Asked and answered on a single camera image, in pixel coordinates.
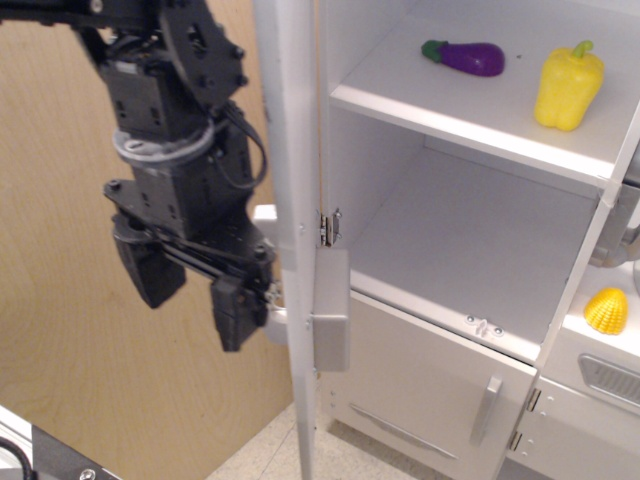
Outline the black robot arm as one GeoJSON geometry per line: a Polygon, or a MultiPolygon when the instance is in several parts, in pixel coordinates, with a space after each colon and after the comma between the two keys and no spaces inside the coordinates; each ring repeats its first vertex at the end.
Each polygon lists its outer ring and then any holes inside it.
{"type": "Polygon", "coordinates": [[[188,271],[208,278],[222,347],[238,351],[267,322],[275,259],[247,213],[268,166],[252,164],[261,139],[233,99],[244,50],[203,1],[5,1],[1,16],[75,32],[133,173],[104,186],[122,264],[152,308],[188,271]]]}

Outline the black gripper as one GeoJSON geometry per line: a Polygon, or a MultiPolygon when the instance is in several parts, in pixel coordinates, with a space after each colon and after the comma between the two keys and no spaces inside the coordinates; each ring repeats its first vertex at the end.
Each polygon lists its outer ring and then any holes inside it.
{"type": "Polygon", "coordinates": [[[152,309],[192,270],[211,281],[213,317],[224,352],[238,352],[266,325],[274,250],[247,214],[255,172],[246,149],[154,161],[133,160],[133,179],[104,187],[116,213],[113,238],[141,299],[152,309]]]}

